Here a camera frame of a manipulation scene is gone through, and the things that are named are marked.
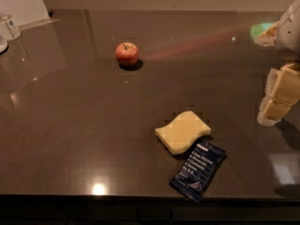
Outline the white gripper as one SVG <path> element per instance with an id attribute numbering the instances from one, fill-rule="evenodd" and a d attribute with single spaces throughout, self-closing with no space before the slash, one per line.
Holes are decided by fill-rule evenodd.
<path id="1" fill-rule="evenodd" d="M 294 0 L 278 21 L 276 51 L 287 61 L 300 60 L 300 0 Z M 265 127 L 280 122 L 300 100 L 300 64 L 271 68 L 257 121 Z"/>

